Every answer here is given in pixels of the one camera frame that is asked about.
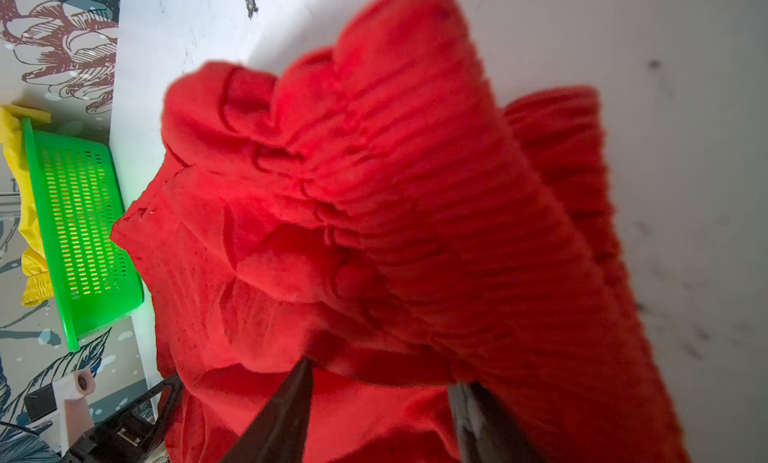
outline red fleece cloth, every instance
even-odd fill
[[[598,98],[500,112],[454,0],[378,0],[283,77],[175,83],[158,175],[113,229],[187,391],[167,446],[213,463],[293,364],[305,461],[455,461],[480,381],[552,463],[687,461],[611,226]]]

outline green plastic basket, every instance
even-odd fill
[[[118,179],[106,145],[33,130],[28,118],[22,130],[64,337],[76,351],[144,299],[130,257],[109,239],[124,212]]]

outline black cable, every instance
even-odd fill
[[[13,428],[14,430],[24,431],[24,433],[29,433],[30,435],[34,435],[34,436],[40,438],[40,434],[39,433],[35,433],[33,430],[31,430],[29,428],[25,428],[25,427],[20,426],[20,425],[14,425],[13,423],[6,423],[5,421],[0,421],[0,425],[7,426],[9,428]]]

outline white surface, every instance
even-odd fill
[[[281,72],[366,1],[256,0],[250,20],[244,0],[122,0],[110,141],[126,203],[159,168],[174,78],[214,58]],[[460,2],[500,104],[600,89],[617,225],[691,456],[768,461],[768,0]],[[151,364],[154,324],[134,326]]]

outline leaf pattern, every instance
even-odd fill
[[[5,378],[5,372],[2,371],[2,358],[0,358],[0,408],[5,408],[5,404],[11,398],[11,387],[8,386],[8,379]]]
[[[60,458],[33,435],[22,433],[12,441],[0,441],[0,463],[56,463]]]
[[[8,243],[10,243],[11,238],[13,238],[13,236],[16,234],[16,229],[18,228],[18,224],[21,223],[21,221],[21,218],[14,218],[13,223],[11,224],[11,228],[7,233],[5,233],[5,224],[0,227],[0,238],[2,238],[2,241],[0,241],[0,257],[5,255],[5,252],[8,251]]]
[[[104,346],[107,344],[107,338],[109,338],[111,331],[112,329],[110,328],[90,343],[82,345],[79,351],[68,353],[63,357],[54,360],[48,368],[38,373],[38,375],[27,384],[24,391],[0,409],[0,419],[4,421],[12,421],[22,412],[24,407],[24,397],[28,393],[41,389],[43,386],[52,383],[56,379],[62,378],[68,373],[72,373],[79,369],[89,369],[91,375],[96,376],[96,371],[101,365],[101,356],[104,354]],[[14,433],[15,431],[12,429],[1,428],[0,441],[5,441],[13,437]]]
[[[6,271],[11,271],[12,269],[21,268],[21,267],[22,267],[22,259],[17,258],[7,262],[3,266],[0,266],[0,273],[5,273]]]

